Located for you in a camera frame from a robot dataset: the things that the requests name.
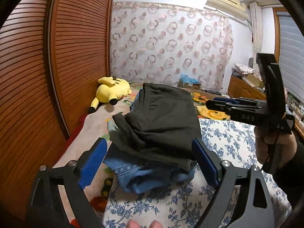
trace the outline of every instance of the blue plastic bag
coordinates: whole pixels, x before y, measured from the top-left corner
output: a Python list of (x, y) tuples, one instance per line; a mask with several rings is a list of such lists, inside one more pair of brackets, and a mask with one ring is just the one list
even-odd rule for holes
[(180, 80), (183, 82), (183, 85), (185, 83), (192, 83), (192, 84), (199, 84), (199, 81), (196, 79), (192, 79), (190, 78), (188, 75), (186, 74), (181, 74), (180, 76)]

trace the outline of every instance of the air conditioner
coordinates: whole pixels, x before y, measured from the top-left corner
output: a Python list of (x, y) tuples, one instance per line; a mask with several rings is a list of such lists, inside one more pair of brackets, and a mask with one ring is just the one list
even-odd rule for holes
[(249, 19), (248, 14), (246, 14), (246, 5), (240, 0), (207, 0), (206, 5), (228, 13), (242, 21)]

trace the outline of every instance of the wooden cabinet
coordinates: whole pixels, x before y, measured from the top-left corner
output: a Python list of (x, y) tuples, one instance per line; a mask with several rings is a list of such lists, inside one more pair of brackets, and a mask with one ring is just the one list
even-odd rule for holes
[(230, 79), (228, 95), (231, 98), (245, 97), (266, 100), (266, 96), (264, 93), (261, 93), (260, 91), (251, 87), (245, 81), (235, 77), (234, 75), (232, 75)]

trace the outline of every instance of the wooden window frame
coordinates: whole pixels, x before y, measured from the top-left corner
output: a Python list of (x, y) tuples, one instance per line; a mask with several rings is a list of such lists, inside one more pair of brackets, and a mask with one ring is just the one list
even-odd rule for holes
[(281, 48), (281, 29), (280, 29), (280, 20), (277, 12), (287, 12), (284, 7), (274, 7), (273, 8), (273, 17), (275, 19), (275, 59), (277, 63), (280, 60), (280, 48)]

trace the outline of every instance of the folded denim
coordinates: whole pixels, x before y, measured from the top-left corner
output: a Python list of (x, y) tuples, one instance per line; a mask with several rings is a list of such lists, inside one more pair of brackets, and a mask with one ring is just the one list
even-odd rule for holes
[(190, 172), (186, 172), (178, 167), (159, 161), (147, 161), (123, 152), (114, 143), (103, 162), (114, 171), (118, 184), (124, 191), (136, 194), (176, 182), (191, 181), (196, 165), (193, 162)]
[(133, 103), (131, 103), (130, 111), (133, 111), (133, 110), (134, 110), (134, 103), (137, 101), (137, 99), (138, 99), (138, 97), (139, 97), (139, 95), (140, 95), (140, 93), (141, 93), (140, 90), (139, 90), (139, 92), (137, 93), (137, 95), (136, 95), (136, 97), (135, 97)]

